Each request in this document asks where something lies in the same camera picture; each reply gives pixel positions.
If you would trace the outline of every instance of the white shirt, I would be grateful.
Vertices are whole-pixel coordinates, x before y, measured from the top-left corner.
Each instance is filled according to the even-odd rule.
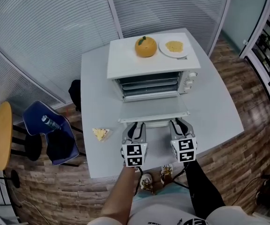
[[[121,225],[120,222],[100,217],[89,225]],[[241,207],[225,206],[213,211],[206,220],[195,216],[188,194],[164,194],[133,202],[128,225],[269,225],[248,216]]]

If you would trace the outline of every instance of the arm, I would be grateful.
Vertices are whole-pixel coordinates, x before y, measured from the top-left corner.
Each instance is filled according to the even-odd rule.
[[[103,217],[113,218],[126,225],[131,211],[134,196],[135,169],[123,167],[119,178],[107,198],[102,210]]]

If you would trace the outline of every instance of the chair leg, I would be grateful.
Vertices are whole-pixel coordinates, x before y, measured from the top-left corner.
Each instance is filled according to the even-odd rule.
[[[69,167],[78,167],[78,165],[70,164],[70,163],[62,163],[61,165],[69,166]]]
[[[73,130],[76,130],[76,131],[78,131],[78,132],[80,132],[80,133],[83,133],[83,131],[80,130],[79,128],[77,128],[77,127],[75,127],[75,126],[73,126],[73,125],[70,125],[70,126],[71,126],[71,128],[72,128]]]

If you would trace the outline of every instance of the slice of cake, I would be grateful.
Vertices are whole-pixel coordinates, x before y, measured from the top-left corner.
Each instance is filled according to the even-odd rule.
[[[103,129],[103,128],[93,128],[93,133],[97,137],[98,141],[104,141],[110,132],[110,129]]]

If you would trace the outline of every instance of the shoe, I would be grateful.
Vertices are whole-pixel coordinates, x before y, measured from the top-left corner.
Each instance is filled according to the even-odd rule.
[[[170,175],[172,178],[173,166],[171,163],[161,166],[161,183],[164,184],[165,175]]]
[[[149,173],[142,175],[140,180],[140,185],[142,190],[147,190],[153,192],[153,178]]]

